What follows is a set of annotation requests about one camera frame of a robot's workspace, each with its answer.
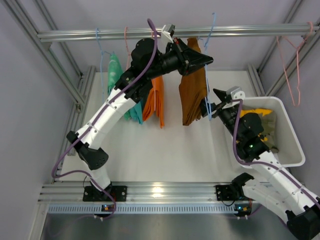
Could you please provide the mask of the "blue hanger with brown trousers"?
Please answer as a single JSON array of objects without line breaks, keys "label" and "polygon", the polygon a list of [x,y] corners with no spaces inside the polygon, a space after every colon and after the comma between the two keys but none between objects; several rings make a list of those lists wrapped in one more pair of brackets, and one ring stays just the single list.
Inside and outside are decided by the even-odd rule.
[{"label": "blue hanger with brown trousers", "polygon": [[[211,24],[210,31],[209,31],[209,34],[207,35],[206,39],[204,39],[202,37],[198,37],[198,40],[202,40],[205,54],[208,53],[208,46],[209,46],[210,38],[213,33],[213,29],[215,27],[215,23],[216,23],[216,13],[213,12],[212,13],[212,24]],[[204,98],[204,102],[205,102],[205,107],[207,110],[207,118],[209,121],[211,121],[212,120],[212,108],[211,108],[211,104],[210,104],[210,84],[209,84],[209,80],[208,80],[208,65],[207,64],[204,66],[204,72],[205,72],[205,83],[206,83],[206,97]]]}]

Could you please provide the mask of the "brown trousers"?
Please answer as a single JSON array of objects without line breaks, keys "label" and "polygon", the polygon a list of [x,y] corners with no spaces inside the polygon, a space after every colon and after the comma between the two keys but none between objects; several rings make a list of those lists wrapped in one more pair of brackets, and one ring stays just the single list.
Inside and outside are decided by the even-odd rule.
[{"label": "brown trousers", "polygon": [[182,76],[179,84],[179,95],[182,108],[182,125],[189,126],[202,117],[201,101],[207,97],[205,68]]}]

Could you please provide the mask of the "camouflage yellow trousers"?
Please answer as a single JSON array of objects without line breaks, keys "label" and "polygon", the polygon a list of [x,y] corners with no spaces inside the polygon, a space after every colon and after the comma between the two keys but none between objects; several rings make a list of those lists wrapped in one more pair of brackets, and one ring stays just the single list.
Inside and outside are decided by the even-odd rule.
[{"label": "camouflage yellow trousers", "polygon": [[244,117],[253,117],[256,114],[260,121],[259,127],[254,127],[253,131],[257,133],[258,138],[264,143],[272,153],[278,153],[279,149],[276,146],[275,132],[276,132],[276,122],[277,115],[272,109],[268,108],[252,108],[244,106],[240,112],[240,119]]}]

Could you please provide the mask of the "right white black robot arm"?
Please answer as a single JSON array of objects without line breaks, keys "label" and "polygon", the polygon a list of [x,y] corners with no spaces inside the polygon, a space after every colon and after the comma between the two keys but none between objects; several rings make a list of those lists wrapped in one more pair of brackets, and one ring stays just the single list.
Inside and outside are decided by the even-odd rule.
[{"label": "right white black robot arm", "polygon": [[238,87],[214,89],[219,103],[201,101],[204,117],[218,118],[244,173],[218,186],[220,201],[251,199],[277,215],[299,240],[320,233],[320,198],[289,171],[303,151],[283,103],[276,97],[246,97]]}]

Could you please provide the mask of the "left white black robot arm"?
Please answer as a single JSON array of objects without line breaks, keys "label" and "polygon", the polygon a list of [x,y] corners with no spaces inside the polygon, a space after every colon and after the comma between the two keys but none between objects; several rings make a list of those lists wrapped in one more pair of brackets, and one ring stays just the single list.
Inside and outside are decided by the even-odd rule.
[{"label": "left white black robot arm", "polygon": [[153,79],[173,71],[188,76],[214,61],[179,38],[167,44],[165,53],[158,50],[155,39],[143,38],[135,45],[131,59],[130,67],[119,77],[99,110],[82,128],[66,135],[71,147],[87,165],[91,185],[106,195],[111,192],[112,182],[106,169],[109,156],[101,144],[108,132],[152,89]]}]

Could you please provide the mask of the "orange trousers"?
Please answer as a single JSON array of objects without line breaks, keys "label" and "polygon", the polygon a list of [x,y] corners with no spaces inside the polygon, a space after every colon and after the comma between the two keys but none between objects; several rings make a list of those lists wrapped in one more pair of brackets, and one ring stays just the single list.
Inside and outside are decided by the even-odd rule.
[{"label": "orange trousers", "polygon": [[142,112],[143,121],[147,121],[153,114],[159,118],[159,126],[165,126],[165,89],[162,76],[154,78],[152,88],[148,93],[147,100]]}]

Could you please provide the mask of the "pink hanger with teal trousers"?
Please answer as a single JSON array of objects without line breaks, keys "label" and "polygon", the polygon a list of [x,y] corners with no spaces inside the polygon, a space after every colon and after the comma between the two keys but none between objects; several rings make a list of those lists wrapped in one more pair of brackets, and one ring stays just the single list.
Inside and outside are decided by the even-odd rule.
[{"label": "pink hanger with teal trousers", "polygon": [[124,28],[124,42],[125,42],[125,48],[126,48],[126,53],[127,53],[126,70],[128,70],[130,67],[130,59],[131,59],[131,52],[129,49],[128,39],[127,39],[127,31],[128,31],[128,27],[126,26]]}]

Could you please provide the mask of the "teal trousers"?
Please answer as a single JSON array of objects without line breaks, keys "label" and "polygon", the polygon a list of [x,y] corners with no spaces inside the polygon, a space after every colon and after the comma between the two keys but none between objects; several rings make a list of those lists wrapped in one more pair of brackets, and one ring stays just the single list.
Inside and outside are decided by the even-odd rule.
[{"label": "teal trousers", "polygon": [[124,114],[124,119],[126,121],[132,120],[134,122],[139,123],[140,125],[143,124],[144,120],[141,101]]}]

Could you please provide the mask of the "green patterned trousers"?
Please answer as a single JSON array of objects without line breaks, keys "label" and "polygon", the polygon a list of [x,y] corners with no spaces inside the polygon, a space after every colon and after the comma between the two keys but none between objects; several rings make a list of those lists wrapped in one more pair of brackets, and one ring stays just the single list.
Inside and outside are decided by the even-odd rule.
[{"label": "green patterned trousers", "polygon": [[107,70],[107,94],[110,95],[112,89],[115,87],[117,81],[120,79],[123,74],[123,69],[119,58],[115,53],[113,53],[109,58],[108,70]]}]

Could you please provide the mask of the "blue hanger far left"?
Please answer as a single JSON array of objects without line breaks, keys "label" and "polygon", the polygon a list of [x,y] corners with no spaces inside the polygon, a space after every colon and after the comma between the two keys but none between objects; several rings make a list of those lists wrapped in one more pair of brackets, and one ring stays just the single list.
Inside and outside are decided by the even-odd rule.
[{"label": "blue hanger far left", "polygon": [[99,48],[99,52],[100,52],[100,63],[99,63],[99,72],[100,72],[100,83],[101,83],[101,100],[102,100],[102,103],[105,102],[105,81],[104,81],[104,74],[103,74],[103,64],[104,64],[104,56],[105,54],[111,56],[111,53],[108,52],[108,51],[105,51],[103,48],[102,48],[102,45],[101,45],[101,37],[100,37],[100,29],[97,27],[96,30],[95,30],[95,39],[96,39],[96,42],[98,44],[98,48]]}]

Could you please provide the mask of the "aluminium frame right posts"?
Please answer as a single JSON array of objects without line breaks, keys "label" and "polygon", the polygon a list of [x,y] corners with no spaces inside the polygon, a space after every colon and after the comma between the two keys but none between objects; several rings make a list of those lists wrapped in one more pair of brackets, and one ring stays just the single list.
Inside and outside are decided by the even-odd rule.
[{"label": "aluminium frame right posts", "polygon": [[246,68],[254,96],[276,96],[283,87],[299,96],[303,63],[320,43],[319,4],[294,0],[281,22],[272,24],[262,59]]}]

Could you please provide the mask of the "aluminium frame posts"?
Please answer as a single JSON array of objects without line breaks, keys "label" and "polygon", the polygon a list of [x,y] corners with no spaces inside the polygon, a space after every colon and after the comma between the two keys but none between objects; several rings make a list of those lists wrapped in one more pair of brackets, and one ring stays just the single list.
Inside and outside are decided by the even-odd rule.
[{"label": "aluminium frame posts", "polygon": [[79,127],[95,68],[70,77],[19,0],[0,3],[0,181],[36,186]]},{"label": "aluminium frame posts", "polygon": [[262,59],[246,68],[254,96],[276,96],[283,87],[299,96],[303,63],[320,43],[319,4],[294,0],[281,22],[272,24]]}]

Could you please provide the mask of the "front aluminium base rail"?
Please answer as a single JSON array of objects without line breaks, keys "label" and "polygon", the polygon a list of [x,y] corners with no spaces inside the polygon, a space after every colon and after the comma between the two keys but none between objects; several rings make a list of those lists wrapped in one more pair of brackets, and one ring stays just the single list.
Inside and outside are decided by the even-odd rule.
[{"label": "front aluminium base rail", "polygon": [[[116,182],[114,187],[125,186],[126,203],[133,204],[206,204],[217,203],[216,185],[222,182]],[[80,203],[84,187],[89,183],[64,181],[44,184],[39,203]]]}]

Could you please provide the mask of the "aluminium hanging rail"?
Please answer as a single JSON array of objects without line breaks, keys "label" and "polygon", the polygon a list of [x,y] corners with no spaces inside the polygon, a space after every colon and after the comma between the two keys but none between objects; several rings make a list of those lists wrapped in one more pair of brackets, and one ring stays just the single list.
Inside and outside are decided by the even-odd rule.
[{"label": "aluminium hanging rail", "polygon": [[[269,37],[269,36],[302,36],[314,35],[320,30],[316,23],[281,23],[267,25],[245,25],[245,26],[215,26],[215,27],[185,27],[176,28],[174,37],[188,38],[208,36],[214,38],[222,37]],[[41,31],[37,37],[43,43],[67,42],[67,41],[91,41],[99,40],[128,40],[148,38],[152,35],[149,28],[101,29],[101,30],[48,30]]]}]

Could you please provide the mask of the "aluminium frame left posts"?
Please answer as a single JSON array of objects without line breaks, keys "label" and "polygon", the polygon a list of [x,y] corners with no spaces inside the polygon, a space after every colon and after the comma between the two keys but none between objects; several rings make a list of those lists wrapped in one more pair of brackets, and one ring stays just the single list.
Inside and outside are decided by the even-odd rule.
[{"label": "aluminium frame left posts", "polygon": [[70,77],[19,0],[0,3],[0,181],[36,186],[79,127],[95,68]]}]

